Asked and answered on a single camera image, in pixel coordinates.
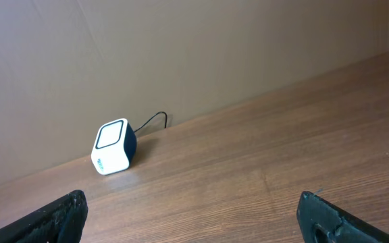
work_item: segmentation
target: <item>black object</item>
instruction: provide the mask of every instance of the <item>black object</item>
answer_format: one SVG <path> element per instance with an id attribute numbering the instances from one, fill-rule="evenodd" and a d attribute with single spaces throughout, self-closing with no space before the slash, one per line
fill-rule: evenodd
<path id="1" fill-rule="evenodd" d="M 83 191 L 75 190 L 0 229 L 0 243 L 79 242 L 88 206 Z"/>
<path id="2" fill-rule="evenodd" d="M 141 128 L 143 128 L 145 125 L 147 125 L 149 123 L 149 121 L 151 121 L 156 115 L 159 115 L 159 114 L 164 114 L 164 116 L 165 116 L 165 129 L 166 129 L 166 126 L 167 126 L 167 113 L 164 112 L 164 111 L 159 111 L 155 115 L 153 115 L 151 118 L 149 118 L 149 120 L 147 122 L 145 122 L 140 128 L 136 129 L 134 132 L 139 131 Z"/>
<path id="3" fill-rule="evenodd" d="M 296 218 L 306 243 L 389 242 L 389 234 L 311 192 L 301 194 Z"/>

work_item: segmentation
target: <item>cable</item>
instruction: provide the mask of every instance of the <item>cable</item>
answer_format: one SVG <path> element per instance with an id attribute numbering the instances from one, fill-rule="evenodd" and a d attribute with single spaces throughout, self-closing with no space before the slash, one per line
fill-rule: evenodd
<path id="1" fill-rule="evenodd" d="M 140 128 L 136 129 L 134 132 L 139 131 L 141 128 L 143 128 L 145 125 L 147 125 L 149 123 L 149 121 L 151 121 L 156 115 L 159 115 L 159 114 L 165 115 L 165 128 L 166 128 L 166 126 L 167 126 L 167 114 L 164 111 L 159 111 L 155 115 L 153 115 L 151 118 L 149 118 L 149 120 L 147 122 L 145 122 L 145 124 L 143 124 Z"/>

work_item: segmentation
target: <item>wooden table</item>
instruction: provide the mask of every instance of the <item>wooden table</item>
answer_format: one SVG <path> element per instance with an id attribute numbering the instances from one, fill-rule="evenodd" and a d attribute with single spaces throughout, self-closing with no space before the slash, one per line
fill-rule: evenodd
<path id="1" fill-rule="evenodd" d="M 127 171 L 87 156 L 2 185 L 0 227 L 81 189 L 83 242 L 302 242 L 320 188 L 389 233 L 389 54 L 143 136 Z"/>

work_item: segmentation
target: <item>tabletop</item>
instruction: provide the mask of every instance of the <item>tabletop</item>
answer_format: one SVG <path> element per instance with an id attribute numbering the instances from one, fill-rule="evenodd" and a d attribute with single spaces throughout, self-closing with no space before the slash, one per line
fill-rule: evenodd
<path id="1" fill-rule="evenodd" d="M 302 191 L 389 234 L 389 53 L 0 186 L 0 227 L 81 189 L 82 242 L 302 242 Z"/>

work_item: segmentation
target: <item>white wall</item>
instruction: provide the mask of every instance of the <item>white wall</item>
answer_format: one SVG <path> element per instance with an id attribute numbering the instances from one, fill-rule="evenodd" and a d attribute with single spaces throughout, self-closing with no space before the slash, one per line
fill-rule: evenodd
<path id="1" fill-rule="evenodd" d="M 387 50 L 382 0 L 0 0 L 0 183 Z"/>

